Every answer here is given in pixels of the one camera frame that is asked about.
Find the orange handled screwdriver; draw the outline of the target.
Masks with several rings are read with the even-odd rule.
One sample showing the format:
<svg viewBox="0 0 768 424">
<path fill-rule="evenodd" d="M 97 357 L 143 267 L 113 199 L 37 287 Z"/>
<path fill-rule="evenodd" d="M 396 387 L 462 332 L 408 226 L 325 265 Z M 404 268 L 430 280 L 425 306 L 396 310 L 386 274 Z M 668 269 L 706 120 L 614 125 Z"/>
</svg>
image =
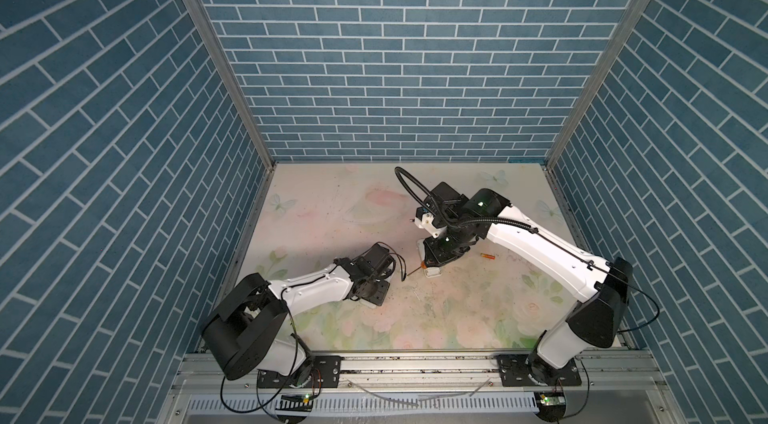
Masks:
<svg viewBox="0 0 768 424">
<path fill-rule="evenodd" d="M 406 273 L 406 277 L 409 277 L 409 276 L 411 276 L 411 275 L 413 275 L 413 274 L 415 274 L 415 273 L 417 273 L 417 272 L 419 272 L 421 270 L 426 270 L 426 269 L 427 269 L 427 267 L 426 267 L 425 263 L 422 262 L 417 268 L 413 269 L 412 271 L 407 272 Z"/>
</svg>

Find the white remote control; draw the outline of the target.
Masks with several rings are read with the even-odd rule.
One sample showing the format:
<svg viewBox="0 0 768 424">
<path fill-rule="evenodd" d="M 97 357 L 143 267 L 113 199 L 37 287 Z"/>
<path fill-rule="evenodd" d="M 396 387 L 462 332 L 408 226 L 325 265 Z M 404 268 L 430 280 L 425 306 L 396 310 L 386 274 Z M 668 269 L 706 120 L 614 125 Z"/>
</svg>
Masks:
<svg viewBox="0 0 768 424">
<path fill-rule="evenodd" d="M 424 269 L 424 274 L 427 278 L 440 277 L 442 272 L 439 267 L 427 267 Z"/>
</svg>

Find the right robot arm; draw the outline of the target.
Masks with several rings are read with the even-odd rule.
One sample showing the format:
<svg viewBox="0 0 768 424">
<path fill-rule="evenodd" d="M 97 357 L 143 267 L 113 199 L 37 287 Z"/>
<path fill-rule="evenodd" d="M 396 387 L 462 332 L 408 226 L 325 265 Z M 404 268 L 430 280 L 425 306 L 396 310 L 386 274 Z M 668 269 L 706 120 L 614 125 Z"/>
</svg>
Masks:
<svg viewBox="0 0 768 424">
<path fill-rule="evenodd" d="M 612 346 L 629 304 L 629 262 L 569 243 L 489 188 L 468 197 L 441 182 L 418 203 L 414 223 L 429 234 L 420 245 L 425 267 L 454 262 L 485 239 L 525 258 L 574 297 L 569 313 L 540 335 L 526 359 L 534 379 L 553 379 L 587 348 Z"/>
</svg>

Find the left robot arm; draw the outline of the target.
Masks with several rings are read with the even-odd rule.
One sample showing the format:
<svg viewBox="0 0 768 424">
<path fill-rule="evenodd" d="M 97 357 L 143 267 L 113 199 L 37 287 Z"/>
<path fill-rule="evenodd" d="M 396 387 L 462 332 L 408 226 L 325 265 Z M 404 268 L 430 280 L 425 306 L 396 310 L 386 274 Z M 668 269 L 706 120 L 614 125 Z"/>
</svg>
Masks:
<svg viewBox="0 0 768 424">
<path fill-rule="evenodd" d="M 252 371 L 272 373 L 288 385 L 304 383 L 314 356 L 285 323 L 319 306 L 345 300 L 381 306 L 390 280 L 405 265 L 389 246 L 377 242 L 352 258 L 336 258 L 318 271 L 283 280 L 252 273 L 221 300 L 201 325 L 201 337 L 224 378 L 238 380 Z"/>
</svg>

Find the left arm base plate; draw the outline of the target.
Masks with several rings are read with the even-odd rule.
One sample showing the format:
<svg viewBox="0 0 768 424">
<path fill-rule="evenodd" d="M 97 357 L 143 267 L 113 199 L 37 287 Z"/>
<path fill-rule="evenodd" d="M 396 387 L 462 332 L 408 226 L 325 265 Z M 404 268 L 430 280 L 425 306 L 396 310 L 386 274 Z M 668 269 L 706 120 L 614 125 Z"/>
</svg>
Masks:
<svg viewBox="0 0 768 424">
<path fill-rule="evenodd" d="M 320 354 L 306 358 L 287 378 L 286 388 L 337 388 L 341 373 L 342 357 L 339 355 Z M 258 387 L 265 389 L 277 389 L 286 379 L 285 376 L 273 372 L 258 372 Z"/>
</svg>

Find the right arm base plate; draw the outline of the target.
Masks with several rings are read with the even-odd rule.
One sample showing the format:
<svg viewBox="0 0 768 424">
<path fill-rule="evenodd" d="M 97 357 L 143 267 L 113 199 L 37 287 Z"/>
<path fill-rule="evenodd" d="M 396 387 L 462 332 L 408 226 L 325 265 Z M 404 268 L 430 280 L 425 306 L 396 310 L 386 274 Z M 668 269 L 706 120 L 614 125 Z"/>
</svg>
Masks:
<svg viewBox="0 0 768 424">
<path fill-rule="evenodd" d="M 548 364 L 535 351 L 528 354 L 497 354 L 494 359 L 504 387 L 579 387 L 582 385 L 574 359 L 570 359 L 562 368 Z"/>
</svg>

